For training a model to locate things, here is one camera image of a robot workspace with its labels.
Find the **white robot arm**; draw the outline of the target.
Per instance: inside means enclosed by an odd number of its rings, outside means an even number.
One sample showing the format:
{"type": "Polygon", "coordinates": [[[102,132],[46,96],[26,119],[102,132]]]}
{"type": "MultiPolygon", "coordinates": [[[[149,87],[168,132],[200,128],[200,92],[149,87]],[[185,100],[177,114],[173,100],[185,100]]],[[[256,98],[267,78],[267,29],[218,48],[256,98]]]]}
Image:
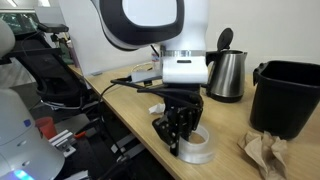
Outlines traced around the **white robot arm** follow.
{"type": "Polygon", "coordinates": [[[160,86],[144,88],[136,79],[117,82],[163,98],[164,115],[152,125],[170,153],[177,156],[180,141],[197,129],[203,111],[200,86],[208,80],[205,37],[209,0],[90,1],[104,36],[115,48],[135,51],[160,46],[160,86]]]}

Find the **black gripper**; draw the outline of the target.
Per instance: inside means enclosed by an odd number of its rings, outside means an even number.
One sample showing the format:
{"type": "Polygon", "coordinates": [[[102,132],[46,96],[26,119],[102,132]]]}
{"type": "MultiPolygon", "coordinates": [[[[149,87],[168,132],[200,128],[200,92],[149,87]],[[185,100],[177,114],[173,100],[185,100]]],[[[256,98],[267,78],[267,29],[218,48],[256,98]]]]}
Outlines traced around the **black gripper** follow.
{"type": "Polygon", "coordinates": [[[187,108],[183,114],[182,138],[188,140],[192,131],[197,129],[203,111],[203,99],[199,88],[165,88],[165,114],[152,122],[159,138],[169,146],[170,153],[179,155],[179,137],[176,125],[169,116],[175,109],[187,108]]]}

